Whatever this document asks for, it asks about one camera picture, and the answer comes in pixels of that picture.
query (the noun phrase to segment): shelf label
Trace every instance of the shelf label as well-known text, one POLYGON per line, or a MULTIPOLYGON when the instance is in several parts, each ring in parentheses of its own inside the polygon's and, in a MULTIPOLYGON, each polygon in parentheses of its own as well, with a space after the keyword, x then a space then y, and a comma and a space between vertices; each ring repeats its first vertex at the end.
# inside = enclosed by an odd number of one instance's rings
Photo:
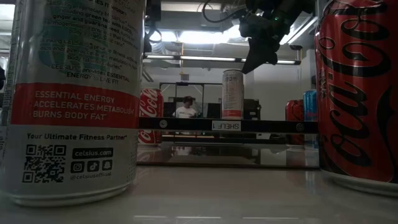
POLYGON ((242 131, 240 121, 213 121, 212 131, 242 131))

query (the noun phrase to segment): white shirt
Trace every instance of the white shirt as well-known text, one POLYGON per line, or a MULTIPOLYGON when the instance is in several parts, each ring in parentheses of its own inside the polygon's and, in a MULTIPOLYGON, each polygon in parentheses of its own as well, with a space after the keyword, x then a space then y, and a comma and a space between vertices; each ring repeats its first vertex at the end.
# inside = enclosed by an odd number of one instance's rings
POLYGON ((192 108, 180 107, 173 114, 176 118, 192 118, 197 112, 192 108))

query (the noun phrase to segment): red label band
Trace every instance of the red label band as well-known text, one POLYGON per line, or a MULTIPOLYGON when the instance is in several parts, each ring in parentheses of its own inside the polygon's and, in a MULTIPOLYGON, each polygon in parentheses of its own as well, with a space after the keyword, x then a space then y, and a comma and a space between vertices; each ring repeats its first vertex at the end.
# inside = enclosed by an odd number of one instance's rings
POLYGON ((223 117, 242 117, 242 111, 240 110, 224 110, 223 117))
POLYGON ((58 83, 16 85, 11 124, 138 128, 139 99, 120 91, 58 83))

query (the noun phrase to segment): person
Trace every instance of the person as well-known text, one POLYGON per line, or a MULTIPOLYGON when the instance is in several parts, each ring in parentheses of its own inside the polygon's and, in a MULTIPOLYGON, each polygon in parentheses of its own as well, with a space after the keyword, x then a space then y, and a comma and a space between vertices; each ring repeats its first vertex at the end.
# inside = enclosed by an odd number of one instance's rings
POLYGON ((184 106, 177 108, 173 114, 176 118, 194 118, 197 112, 191 108, 193 104, 193 98, 191 96, 186 96, 183 99, 184 106))

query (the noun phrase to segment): social media icon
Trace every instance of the social media icon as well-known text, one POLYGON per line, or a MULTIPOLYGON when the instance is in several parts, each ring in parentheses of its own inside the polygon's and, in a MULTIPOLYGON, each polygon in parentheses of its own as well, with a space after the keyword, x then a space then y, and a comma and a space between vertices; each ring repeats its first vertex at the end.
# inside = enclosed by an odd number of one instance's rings
POLYGON ((106 160, 102 162, 102 170, 103 171, 108 171, 112 169, 113 161, 112 160, 106 160))
POLYGON ((100 170, 100 162, 99 161, 88 161, 87 162, 87 171, 88 172, 97 172, 100 170))
POLYGON ((70 172, 72 174, 82 173, 85 171, 85 163, 84 162, 72 162, 70 166, 70 172))

